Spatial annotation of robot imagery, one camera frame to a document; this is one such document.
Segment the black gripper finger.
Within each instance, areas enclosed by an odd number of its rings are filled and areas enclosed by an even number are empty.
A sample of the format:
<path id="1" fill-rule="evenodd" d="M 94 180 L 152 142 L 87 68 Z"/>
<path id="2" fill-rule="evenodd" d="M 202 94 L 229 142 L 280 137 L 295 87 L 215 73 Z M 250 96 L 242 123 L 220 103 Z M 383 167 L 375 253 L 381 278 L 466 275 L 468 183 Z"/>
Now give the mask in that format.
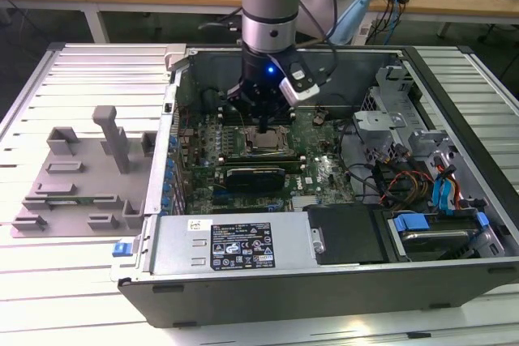
<path id="1" fill-rule="evenodd" d="M 290 104 L 280 90 L 263 91 L 263 132 L 277 117 L 285 115 L 291 109 Z"/>
<path id="2" fill-rule="evenodd" d="M 258 100 L 247 95 L 247 88 L 240 83 L 235 85 L 226 93 L 226 99 L 238 111 L 242 120 L 247 119 L 256 125 L 259 133 L 265 132 L 264 107 Z"/>

